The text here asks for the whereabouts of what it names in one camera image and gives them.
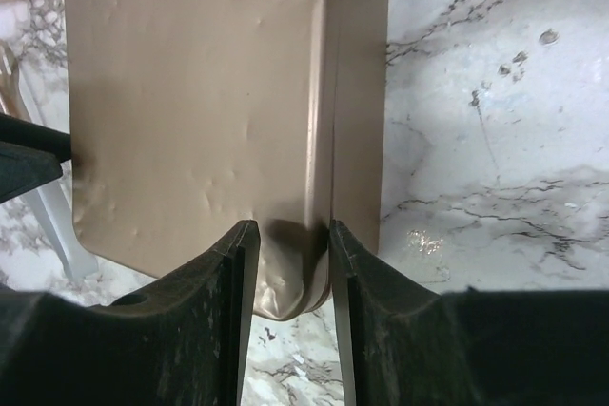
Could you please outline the rose gold tin lid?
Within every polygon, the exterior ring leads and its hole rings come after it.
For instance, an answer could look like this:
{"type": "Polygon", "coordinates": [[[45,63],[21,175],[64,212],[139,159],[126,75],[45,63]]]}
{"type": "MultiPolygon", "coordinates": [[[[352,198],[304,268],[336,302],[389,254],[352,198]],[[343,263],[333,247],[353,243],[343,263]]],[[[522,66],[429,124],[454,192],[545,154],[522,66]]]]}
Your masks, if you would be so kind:
{"type": "Polygon", "coordinates": [[[65,0],[73,225],[153,277],[260,229],[255,312],[324,288],[328,0],[65,0]]]}

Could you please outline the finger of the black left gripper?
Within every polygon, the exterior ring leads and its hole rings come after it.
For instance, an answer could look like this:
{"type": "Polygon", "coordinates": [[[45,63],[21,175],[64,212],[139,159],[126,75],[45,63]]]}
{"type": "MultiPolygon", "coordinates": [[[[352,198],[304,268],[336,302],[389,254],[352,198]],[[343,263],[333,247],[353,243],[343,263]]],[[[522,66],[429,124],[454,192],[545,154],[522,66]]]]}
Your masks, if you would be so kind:
{"type": "Polygon", "coordinates": [[[63,176],[71,159],[70,136],[6,114],[1,115],[0,203],[63,176]]]}

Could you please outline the gold chocolate tin box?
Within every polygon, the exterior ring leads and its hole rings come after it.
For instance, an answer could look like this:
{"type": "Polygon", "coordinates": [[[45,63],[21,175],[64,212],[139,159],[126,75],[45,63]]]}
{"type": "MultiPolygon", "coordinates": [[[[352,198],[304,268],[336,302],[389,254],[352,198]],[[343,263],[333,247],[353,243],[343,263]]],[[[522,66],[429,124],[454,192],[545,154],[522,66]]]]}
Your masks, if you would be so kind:
{"type": "Polygon", "coordinates": [[[337,0],[332,216],[379,251],[388,0],[337,0]]]}

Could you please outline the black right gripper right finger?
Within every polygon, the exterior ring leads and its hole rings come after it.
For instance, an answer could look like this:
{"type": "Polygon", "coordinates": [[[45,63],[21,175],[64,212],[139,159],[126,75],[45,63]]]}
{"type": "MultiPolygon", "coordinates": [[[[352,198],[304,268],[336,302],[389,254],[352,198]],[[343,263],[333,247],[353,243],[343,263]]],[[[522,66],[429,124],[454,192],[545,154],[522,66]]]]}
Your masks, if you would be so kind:
{"type": "Polygon", "coordinates": [[[329,226],[348,405],[604,405],[604,290],[436,294],[329,226]]]}

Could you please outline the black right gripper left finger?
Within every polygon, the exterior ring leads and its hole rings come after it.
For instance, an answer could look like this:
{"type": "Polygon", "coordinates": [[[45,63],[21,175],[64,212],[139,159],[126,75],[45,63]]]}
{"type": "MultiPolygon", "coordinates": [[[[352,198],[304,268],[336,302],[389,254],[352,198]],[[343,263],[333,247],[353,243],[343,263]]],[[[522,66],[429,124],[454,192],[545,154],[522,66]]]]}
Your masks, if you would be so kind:
{"type": "Polygon", "coordinates": [[[237,222],[205,253],[108,306],[1,291],[5,405],[236,405],[260,233],[237,222]]]}

